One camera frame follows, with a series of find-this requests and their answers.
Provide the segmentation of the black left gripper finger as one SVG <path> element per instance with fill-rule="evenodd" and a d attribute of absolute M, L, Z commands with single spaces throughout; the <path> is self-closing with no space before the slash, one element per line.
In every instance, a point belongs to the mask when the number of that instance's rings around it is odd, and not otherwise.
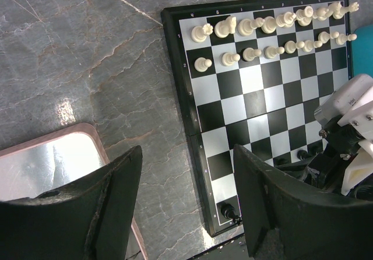
<path fill-rule="evenodd" d="M 142 171 L 134 146 L 35 198 L 1 203 L 2 259 L 124 259 Z"/>

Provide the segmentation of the black pawn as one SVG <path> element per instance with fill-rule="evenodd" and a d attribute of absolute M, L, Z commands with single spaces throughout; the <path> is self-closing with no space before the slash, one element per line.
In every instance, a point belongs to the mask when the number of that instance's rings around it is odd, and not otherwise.
<path fill-rule="evenodd" d="M 283 165 L 291 163 L 291 161 L 289 161 L 285 158 L 276 158 L 276 159 L 273 159 L 273 161 L 274 161 L 274 164 L 275 164 L 276 167 L 283 166 Z"/>

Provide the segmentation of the black rook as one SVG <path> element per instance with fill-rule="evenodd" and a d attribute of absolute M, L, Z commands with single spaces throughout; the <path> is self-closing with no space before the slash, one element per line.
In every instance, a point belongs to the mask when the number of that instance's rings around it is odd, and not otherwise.
<path fill-rule="evenodd" d="M 227 220 L 232 220 L 234 225 L 239 226 L 242 223 L 241 216 L 236 214 L 235 207 L 230 203 L 223 203 L 220 211 L 223 217 Z"/>

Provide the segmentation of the black piece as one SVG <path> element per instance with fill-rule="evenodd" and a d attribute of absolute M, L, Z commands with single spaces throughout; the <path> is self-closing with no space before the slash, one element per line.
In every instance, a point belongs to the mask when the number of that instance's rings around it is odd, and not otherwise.
<path fill-rule="evenodd" d="M 313 158 L 314 155 L 308 153 L 307 151 L 305 150 L 298 150 L 297 151 L 297 158 L 299 160 L 306 160 L 306 159 L 309 159 L 309 158 Z"/>

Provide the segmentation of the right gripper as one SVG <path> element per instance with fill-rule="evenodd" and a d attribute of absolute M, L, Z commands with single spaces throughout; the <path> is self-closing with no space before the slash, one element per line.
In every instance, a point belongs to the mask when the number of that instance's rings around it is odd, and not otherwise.
<path fill-rule="evenodd" d="M 372 157 L 363 143 L 370 144 L 358 137 L 313 146 L 302 177 L 307 184 L 236 145 L 234 179 L 248 255 L 371 259 L 372 202 L 360 199 L 372 198 Z"/>

